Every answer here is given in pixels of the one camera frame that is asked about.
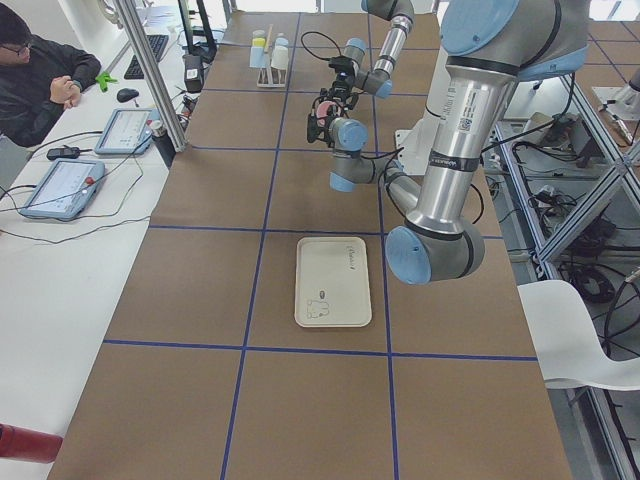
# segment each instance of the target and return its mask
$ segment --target black keyboard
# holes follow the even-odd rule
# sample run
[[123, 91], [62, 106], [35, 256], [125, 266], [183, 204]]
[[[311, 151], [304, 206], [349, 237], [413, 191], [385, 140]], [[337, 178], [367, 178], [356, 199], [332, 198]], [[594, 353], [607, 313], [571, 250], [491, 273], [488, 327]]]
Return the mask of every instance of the black keyboard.
[[[151, 46], [153, 55], [156, 57], [156, 61], [160, 63], [164, 49], [167, 47], [167, 43], [169, 42], [169, 35], [147, 35], [147, 40], [149, 40], [149, 45]], [[129, 67], [127, 67], [127, 71], [124, 72], [124, 78], [127, 80], [140, 80], [144, 78], [142, 67], [135, 55], [131, 59], [131, 63], [129, 64]]]

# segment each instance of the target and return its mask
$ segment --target red can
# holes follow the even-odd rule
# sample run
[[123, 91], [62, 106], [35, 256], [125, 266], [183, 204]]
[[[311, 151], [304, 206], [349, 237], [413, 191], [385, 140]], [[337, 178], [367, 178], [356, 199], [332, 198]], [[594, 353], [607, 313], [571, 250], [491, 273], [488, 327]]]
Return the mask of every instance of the red can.
[[27, 462], [51, 463], [56, 459], [62, 437], [0, 423], [0, 457]]

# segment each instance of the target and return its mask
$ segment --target black sleeve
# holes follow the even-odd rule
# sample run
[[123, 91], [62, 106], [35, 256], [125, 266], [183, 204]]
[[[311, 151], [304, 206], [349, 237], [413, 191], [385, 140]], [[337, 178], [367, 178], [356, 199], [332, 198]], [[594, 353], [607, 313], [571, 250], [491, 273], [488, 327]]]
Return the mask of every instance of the black sleeve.
[[48, 44], [54, 54], [65, 63], [71, 79], [82, 85], [80, 90], [96, 83], [101, 68], [96, 57], [71, 45], [61, 45], [53, 41], [49, 41]]
[[0, 105], [0, 132], [17, 145], [32, 147], [42, 143], [64, 108], [49, 100], [25, 110], [23, 104], [3, 99]]

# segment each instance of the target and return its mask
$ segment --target computer mouse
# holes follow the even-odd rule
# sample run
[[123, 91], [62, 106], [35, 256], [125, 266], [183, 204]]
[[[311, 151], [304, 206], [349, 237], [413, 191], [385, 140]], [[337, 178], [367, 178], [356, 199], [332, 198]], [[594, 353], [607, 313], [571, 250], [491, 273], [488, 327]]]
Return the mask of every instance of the computer mouse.
[[138, 92], [133, 88], [122, 88], [118, 90], [118, 94], [116, 95], [116, 98], [120, 103], [124, 103], [124, 102], [128, 102], [133, 98], [136, 98], [138, 95], [140, 95], [140, 92]]

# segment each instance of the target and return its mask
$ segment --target person's hand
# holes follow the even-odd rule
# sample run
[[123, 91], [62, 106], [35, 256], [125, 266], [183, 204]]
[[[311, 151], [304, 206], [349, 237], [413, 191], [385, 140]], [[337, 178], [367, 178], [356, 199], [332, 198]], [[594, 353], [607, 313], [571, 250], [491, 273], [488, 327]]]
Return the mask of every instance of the person's hand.
[[65, 110], [68, 110], [70, 108], [77, 106], [80, 103], [80, 98], [82, 97], [82, 93], [80, 93], [80, 87], [78, 87], [78, 85], [76, 85], [73, 82], [69, 82], [69, 83], [71, 83], [71, 87], [69, 88], [71, 95], [67, 99], [67, 101], [64, 102]]
[[53, 103], [59, 103], [63, 105], [64, 102], [71, 98], [73, 86], [75, 86], [75, 84], [71, 81], [71, 77], [69, 75], [54, 78], [53, 80], [51, 80], [51, 96], [49, 97], [49, 99]]

